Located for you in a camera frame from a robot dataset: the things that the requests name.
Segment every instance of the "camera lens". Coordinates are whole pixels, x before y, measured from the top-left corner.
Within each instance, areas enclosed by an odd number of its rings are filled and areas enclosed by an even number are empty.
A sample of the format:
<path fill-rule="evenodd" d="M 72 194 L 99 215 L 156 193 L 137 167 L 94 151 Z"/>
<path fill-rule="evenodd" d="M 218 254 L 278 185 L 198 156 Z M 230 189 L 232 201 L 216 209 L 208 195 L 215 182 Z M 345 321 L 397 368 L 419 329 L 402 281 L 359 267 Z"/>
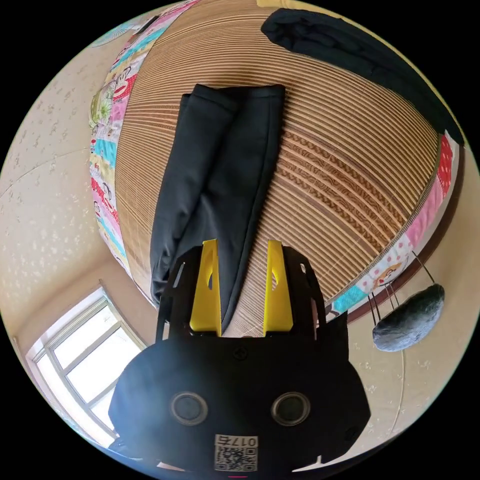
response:
<path fill-rule="evenodd" d="M 280 395 L 271 406 L 271 416 L 284 427 L 293 427 L 302 423 L 309 413 L 309 399 L 296 391 Z"/>
<path fill-rule="evenodd" d="M 208 413 L 207 402 L 198 394 L 189 391 L 177 393 L 171 400 L 170 411 L 182 425 L 201 424 Z"/>

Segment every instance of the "woven mat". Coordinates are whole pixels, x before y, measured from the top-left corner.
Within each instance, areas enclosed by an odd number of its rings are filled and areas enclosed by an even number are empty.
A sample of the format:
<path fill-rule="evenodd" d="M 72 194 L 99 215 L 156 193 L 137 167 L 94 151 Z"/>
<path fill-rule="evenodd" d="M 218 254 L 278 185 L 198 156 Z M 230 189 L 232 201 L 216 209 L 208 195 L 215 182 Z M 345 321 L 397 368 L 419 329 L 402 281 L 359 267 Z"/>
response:
<path fill-rule="evenodd" d="M 262 334 L 268 239 L 309 258 L 330 303 L 403 232 L 438 155 L 437 133 L 398 95 L 270 43 L 260 27 L 273 11 L 255 0 L 201 0 L 182 14 L 140 68 L 118 143 L 122 237 L 149 295 L 152 225 L 181 95 L 196 83 L 287 88 L 277 169 L 229 336 Z"/>

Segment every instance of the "black cloth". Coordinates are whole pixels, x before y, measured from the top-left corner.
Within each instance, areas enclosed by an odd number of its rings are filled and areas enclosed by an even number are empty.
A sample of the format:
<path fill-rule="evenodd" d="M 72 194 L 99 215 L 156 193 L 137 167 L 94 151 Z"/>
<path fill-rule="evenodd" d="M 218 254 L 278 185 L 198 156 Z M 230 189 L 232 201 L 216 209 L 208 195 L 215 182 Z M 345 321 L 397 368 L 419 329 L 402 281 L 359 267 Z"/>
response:
<path fill-rule="evenodd" d="M 280 8 L 261 26 L 274 44 L 349 70 L 409 101 L 440 134 L 464 140 L 455 120 L 424 79 L 381 41 L 341 18 Z"/>
<path fill-rule="evenodd" d="M 275 171 L 285 87 L 197 84 L 184 94 L 150 242 L 151 295 L 160 304 L 178 257 L 218 239 L 222 328 L 230 322 Z"/>

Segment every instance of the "qr code label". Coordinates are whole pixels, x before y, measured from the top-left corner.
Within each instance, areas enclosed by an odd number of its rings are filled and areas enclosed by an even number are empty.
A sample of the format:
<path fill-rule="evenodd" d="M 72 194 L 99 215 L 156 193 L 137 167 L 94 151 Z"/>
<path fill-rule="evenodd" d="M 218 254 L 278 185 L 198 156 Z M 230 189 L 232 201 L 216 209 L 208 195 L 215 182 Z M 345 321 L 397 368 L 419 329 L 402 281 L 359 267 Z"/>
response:
<path fill-rule="evenodd" d="M 215 435 L 215 470 L 256 472 L 259 452 L 257 436 Z"/>

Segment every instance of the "cartoon print fabric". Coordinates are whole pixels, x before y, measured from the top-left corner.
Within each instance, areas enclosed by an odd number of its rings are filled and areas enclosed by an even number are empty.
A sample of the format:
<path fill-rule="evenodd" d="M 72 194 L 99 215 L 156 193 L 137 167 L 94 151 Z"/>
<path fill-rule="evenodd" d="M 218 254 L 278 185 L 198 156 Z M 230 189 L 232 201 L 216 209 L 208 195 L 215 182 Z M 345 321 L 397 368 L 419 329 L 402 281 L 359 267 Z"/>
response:
<path fill-rule="evenodd" d="M 90 177 L 96 220 L 112 255 L 130 276 L 115 196 L 117 145 L 125 110 L 140 66 L 155 41 L 179 15 L 199 1 L 187 0 L 164 10 L 145 31 L 134 34 L 118 54 L 103 87 L 90 104 Z"/>
<path fill-rule="evenodd" d="M 452 162 L 458 158 L 459 146 L 447 131 L 441 138 L 440 160 L 433 185 L 422 208 L 403 235 L 370 271 L 340 295 L 331 306 L 329 320 L 352 308 L 372 291 L 397 278 L 407 267 L 410 254 L 432 224 L 440 205 L 452 186 Z"/>

